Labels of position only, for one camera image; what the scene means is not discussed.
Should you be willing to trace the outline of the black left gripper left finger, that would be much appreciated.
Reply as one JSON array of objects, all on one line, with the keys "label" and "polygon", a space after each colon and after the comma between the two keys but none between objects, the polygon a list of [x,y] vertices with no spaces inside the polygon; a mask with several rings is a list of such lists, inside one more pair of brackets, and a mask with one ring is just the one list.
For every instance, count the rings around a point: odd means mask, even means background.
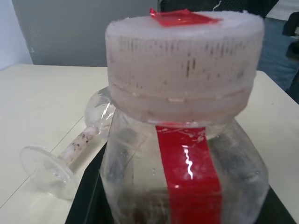
[{"label": "black left gripper left finger", "polygon": [[66,219],[67,224],[110,223],[110,207],[100,177],[106,146],[101,148],[85,169]]}]

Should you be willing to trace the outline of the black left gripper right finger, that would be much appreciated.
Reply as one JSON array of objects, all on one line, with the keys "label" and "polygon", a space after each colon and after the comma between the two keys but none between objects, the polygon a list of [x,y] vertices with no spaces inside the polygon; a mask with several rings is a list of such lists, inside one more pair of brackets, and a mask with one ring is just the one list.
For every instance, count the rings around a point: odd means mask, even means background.
[{"label": "black left gripper right finger", "polygon": [[256,224],[297,224],[297,222],[270,187]]}]

